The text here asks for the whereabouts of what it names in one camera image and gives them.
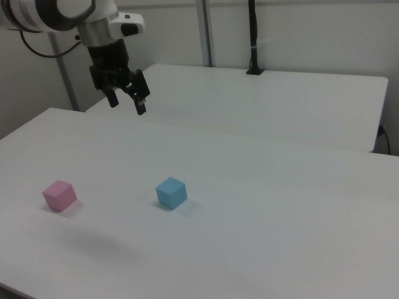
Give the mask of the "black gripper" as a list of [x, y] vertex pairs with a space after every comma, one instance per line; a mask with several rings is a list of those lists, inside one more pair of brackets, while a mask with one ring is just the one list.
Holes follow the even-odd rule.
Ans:
[[146, 97], [150, 90], [143, 72], [131, 71], [128, 66], [129, 56], [123, 39], [101, 47], [89, 47], [93, 65], [90, 66], [95, 88], [103, 91], [111, 108], [118, 106], [119, 101], [114, 88], [121, 88], [130, 96], [138, 115], [147, 109]]

